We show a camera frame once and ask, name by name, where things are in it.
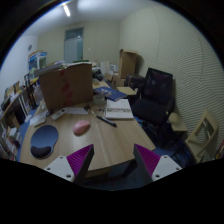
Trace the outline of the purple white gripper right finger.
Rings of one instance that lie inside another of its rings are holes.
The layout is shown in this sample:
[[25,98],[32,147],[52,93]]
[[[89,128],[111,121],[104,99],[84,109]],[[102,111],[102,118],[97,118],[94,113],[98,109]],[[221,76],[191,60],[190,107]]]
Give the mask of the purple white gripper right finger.
[[168,155],[159,156],[141,145],[134,145],[133,154],[143,179],[149,183],[181,170],[181,167]]

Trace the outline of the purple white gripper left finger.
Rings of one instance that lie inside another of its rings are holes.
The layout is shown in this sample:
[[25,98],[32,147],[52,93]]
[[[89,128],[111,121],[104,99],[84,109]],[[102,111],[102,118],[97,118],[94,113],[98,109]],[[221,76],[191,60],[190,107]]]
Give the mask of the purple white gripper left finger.
[[59,156],[45,168],[45,171],[81,185],[85,180],[93,156],[94,145],[90,144],[69,156]]

